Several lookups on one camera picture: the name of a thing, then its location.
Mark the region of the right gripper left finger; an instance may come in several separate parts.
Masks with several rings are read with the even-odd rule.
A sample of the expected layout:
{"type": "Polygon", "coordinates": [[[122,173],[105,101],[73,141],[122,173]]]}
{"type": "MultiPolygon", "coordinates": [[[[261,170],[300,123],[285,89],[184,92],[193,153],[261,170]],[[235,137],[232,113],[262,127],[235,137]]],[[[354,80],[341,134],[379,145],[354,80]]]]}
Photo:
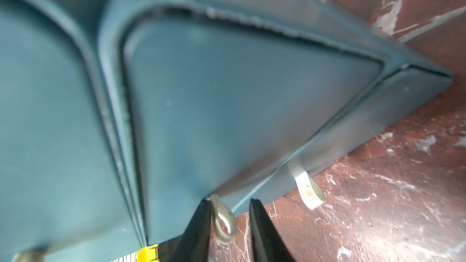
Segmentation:
{"type": "Polygon", "coordinates": [[[207,262],[211,236],[212,203],[201,200],[169,262],[207,262]]]}

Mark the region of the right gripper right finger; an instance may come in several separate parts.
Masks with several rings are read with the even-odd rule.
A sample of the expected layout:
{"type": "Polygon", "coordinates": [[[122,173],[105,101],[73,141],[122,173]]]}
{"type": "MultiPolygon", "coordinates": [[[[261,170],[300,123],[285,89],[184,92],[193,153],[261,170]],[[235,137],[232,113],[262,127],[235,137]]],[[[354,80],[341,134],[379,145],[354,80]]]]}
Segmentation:
{"type": "Polygon", "coordinates": [[[250,200],[250,229],[255,262],[295,262],[260,200],[250,200]]]}

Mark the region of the teal drawer cabinet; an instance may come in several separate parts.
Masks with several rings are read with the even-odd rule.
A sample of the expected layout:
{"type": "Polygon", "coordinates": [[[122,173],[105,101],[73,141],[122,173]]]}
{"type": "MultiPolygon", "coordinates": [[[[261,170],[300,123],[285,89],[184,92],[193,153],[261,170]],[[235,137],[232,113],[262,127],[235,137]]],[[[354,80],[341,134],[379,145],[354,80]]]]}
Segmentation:
{"type": "Polygon", "coordinates": [[[375,59],[370,84],[233,207],[269,204],[447,89],[451,71],[326,0],[1,0],[1,260],[109,262],[150,245],[121,59],[185,10],[375,59]]]}

